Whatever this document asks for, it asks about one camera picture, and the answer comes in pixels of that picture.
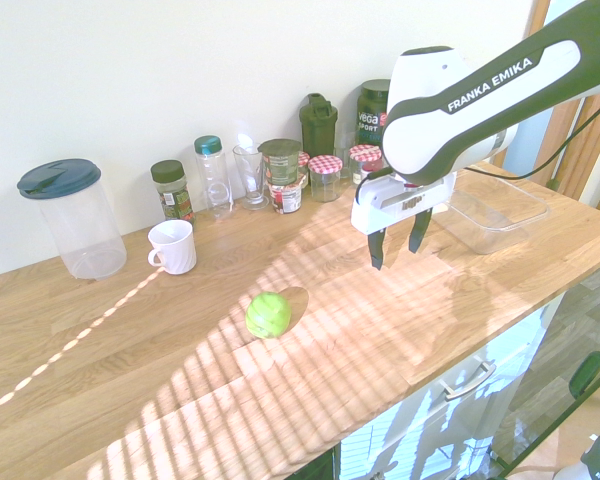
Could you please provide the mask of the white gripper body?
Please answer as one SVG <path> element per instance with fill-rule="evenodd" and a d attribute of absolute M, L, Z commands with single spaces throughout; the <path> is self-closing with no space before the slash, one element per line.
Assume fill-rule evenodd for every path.
<path fill-rule="evenodd" d="M 455 181 L 451 173 L 427 186 L 407 187 L 394 174 L 368 175 L 356 190 L 351 224 L 365 235 L 380 231 L 447 201 Z"/>

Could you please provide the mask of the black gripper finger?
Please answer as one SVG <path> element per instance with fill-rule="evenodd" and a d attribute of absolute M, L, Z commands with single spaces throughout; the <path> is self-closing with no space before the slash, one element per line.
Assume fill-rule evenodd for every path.
<path fill-rule="evenodd" d="M 409 235 L 409 251 L 416 253 L 420 248 L 429 227 L 433 209 L 429 208 L 415 215 L 414 225 Z"/>
<path fill-rule="evenodd" d="M 381 229 L 367 236 L 368 249 L 371 258 L 371 265 L 380 270 L 384 263 L 383 244 L 386 230 Z"/>

